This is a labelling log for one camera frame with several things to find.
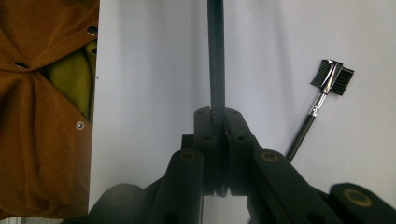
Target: black plastic mount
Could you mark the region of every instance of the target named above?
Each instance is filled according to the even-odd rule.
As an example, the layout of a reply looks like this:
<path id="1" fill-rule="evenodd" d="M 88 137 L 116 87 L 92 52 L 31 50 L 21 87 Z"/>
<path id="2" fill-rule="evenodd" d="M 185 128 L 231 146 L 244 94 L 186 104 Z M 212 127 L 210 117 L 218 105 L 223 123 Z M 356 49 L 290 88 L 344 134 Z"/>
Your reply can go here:
<path id="1" fill-rule="evenodd" d="M 247 196 L 255 224 L 396 223 L 396 211 L 368 189 L 339 184 L 326 194 L 312 188 L 283 155 L 261 149 L 240 112 L 225 111 L 227 158 L 219 155 L 209 107 L 201 108 L 194 114 L 195 133 L 183 135 L 164 177 L 145 189 L 109 189 L 86 223 L 199 224 L 203 196 L 228 189 Z"/>

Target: brown leather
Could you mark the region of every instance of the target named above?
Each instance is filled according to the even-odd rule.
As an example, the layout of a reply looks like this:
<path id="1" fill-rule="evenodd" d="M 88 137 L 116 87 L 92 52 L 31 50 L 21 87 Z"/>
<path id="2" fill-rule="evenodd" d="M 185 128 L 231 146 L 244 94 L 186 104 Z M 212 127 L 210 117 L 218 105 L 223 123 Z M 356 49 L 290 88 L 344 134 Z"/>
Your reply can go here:
<path id="1" fill-rule="evenodd" d="M 36 69 L 96 39 L 98 11 L 96 0 L 0 2 L 0 219 L 88 213 L 92 126 Z"/>

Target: rivet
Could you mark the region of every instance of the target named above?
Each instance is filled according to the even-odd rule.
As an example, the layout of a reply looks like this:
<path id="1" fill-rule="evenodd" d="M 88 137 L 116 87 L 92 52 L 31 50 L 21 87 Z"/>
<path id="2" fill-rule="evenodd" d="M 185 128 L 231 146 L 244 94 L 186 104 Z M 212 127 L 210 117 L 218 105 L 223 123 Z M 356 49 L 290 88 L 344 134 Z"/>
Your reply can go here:
<path id="1" fill-rule="evenodd" d="M 277 155 L 272 152 L 263 152 L 260 157 L 264 161 L 277 161 L 278 159 Z"/>
<path id="2" fill-rule="evenodd" d="M 96 26 L 90 26 L 87 28 L 87 32 L 90 35 L 97 35 L 98 34 L 98 28 Z"/>
<path id="3" fill-rule="evenodd" d="M 350 202 L 361 207 L 370 207 L 373 204 L 373 201 L 366 194 L 356 189 L 345 189 L 344 196 L 346 196 Z"/>
<path id="4" fill-rule="evenodd" d="M 82 122 L 82 121 L 77 122 L 77 124 L 76 124 L 76 128 L 77 128 L 77 129 L 83 130 L 84 127 L 85 127 L 84 122 Z"/>
<path id="5" fill-rule="evenodd" d="M 19 68 L 29 68 L 29 65 L 26 63 L 15 62 L 15 65 L 17 65 Z"/>

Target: white wall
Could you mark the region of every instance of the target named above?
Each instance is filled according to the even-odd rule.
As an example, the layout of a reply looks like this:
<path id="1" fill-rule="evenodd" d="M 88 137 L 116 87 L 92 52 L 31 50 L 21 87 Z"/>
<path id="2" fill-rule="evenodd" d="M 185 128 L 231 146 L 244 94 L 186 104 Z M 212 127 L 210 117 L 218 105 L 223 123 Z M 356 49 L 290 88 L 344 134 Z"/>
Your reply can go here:
<path id="1" fill-rule="evenodd" d="M 226 105 L 286 153 L 322 59 L 355 70 L 330 95 L 293 165 L 324 191 L 362 185 L 396 207 L 395 1 L 226 0 Z M 205 0 L 102 0 L 90 205 L 164 174 L 192 113 L 209 105 Z M 206 198 L 204 223 L 246 223 L 246 198 Z"/>

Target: vertical rod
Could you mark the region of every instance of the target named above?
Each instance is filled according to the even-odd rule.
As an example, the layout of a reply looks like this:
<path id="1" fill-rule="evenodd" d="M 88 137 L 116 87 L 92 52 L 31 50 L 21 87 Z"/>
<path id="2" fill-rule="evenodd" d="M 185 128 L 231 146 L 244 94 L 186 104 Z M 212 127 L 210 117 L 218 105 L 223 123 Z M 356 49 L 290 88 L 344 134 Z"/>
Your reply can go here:
<path id="1" fill-rule="evenodd" d="M 218 140 L 224 134 L 224 19 L 223 1 L 207 1 L 207 21 L 209 31 L 210 102 L 215 117 Z"/>
<path id="2" fill-rule="evenodd" d="M 210 103 L 214 128 L 219 143 L 220 170 L 224 176 L 216 192 L 225 197 L 228 183 L 229 153 L 225 146 L 225 78 L 224 78 L 224 16 L 223 0 L 207 0 L 209 34 Z"/>

